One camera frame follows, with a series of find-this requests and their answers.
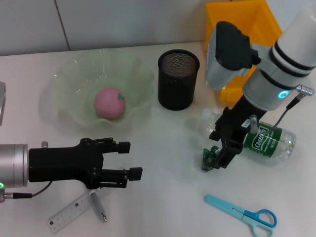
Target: white tabletop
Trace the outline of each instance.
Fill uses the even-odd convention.
[[[191,51],[201,64],[194,102],[179,112],[163,108],[157,100],[158,58],[175,48]],[[74,146],[84,137],[112,136],[116,141],[130,141],[131,151],[127,155],[106,155],[104,168],[141,166],[144,169],[141,181],[128,182],[126,189],[116,189],[102,200],[108,223],[99,222],[93,210],[89,210],[55,236],[252,236],[243,222],[206,204],[203,201],[206,194],[250,211],[263,208],[273,211],[278,218],[276,236],[316,235],[313,229],[316,223],[316,127],[312,123],[316,117],[315,96],[289,111],[280,124],[297,135],[294,152],[286,162],[269,167],[236,156],[226,169],[205,173],[200,170],[202,150],[210,148],[213,142],[201,141],[189,124],[202,108],[219,111],[222,107],[216,106],[214,93],[204,83],[203,44],[121,50],[135,52],[153,70],[155,99],[151,109],[134,117],[132,125],[108,127],[98,132],[81,130],[74,124],[69,126],[55,116],[49,99],[52,76],[61,65],[79,55],[79,51],[0,57],[0,80],[7,85],[0,143],[28,143],[29,148],[37,148],[46,140],[50,147],[63,147]],[[285,105],[286,102],[278,110],[268,112],[263,121],[275,123]],[[45,185],[29,183],[17,191],[34,193]],[[1,236],[52,236],[46,225],[48,218],[83,193],[84,187],[79,181],[58,181],[32,199],[7,200],[0,204]]]

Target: pink ball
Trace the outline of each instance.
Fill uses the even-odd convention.
[[[100,90],[95,96],[94,108],[100,117],[105,119],[116,119],[124,112],[124,95],[117,88],[106,87]]]

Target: ruler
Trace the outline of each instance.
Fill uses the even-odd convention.
[[[96,189],[86,194],[81,195],[69,205],[50,217],[47,224],[53,234],[60,231],[62,228],[70,224],[77,217],[85,213],[91,206],[90,195],[96,193],[100,200],[109,195],[115,188]]]

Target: yellow storage bin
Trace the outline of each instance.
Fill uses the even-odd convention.
[[[236,25],[244,35],[250,37],[250,43],[272,46],[282,31],[265,0],[244,0],[212,2],[206,4],[207,26],[205,53],[209,38],[217,22],[228,21]],[[235,103],[242,96],[242,87],[254,72],[252,67],[244,77],[235,77],[220,91],[220,100]]]

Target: scissors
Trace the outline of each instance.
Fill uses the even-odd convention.
[[[236,206],[232,203],[229,203],[227,201],[224,201],[222,199],[219,199],[218,197],[215,197],[213,195],[206,195],[205,196],[206,203],[217,207],[218,209],[242,220],[246,224],[248,224],[251,227],[252,233],[255,237],[259,237],[256,233],[256,227],[261,227],[265,230],[267,230],[270,233],[270,237],[274,236],[274,231],[272,228],[277,226],[277,217],[274,215],[273,212],[267,209],[260,210],[258,212],[251,212],[247,211],[239,206]],[[262,213],[268,213],[273,217],[274,223],[270,224],[268,222],[265,222],[259,218],[259,215]]]

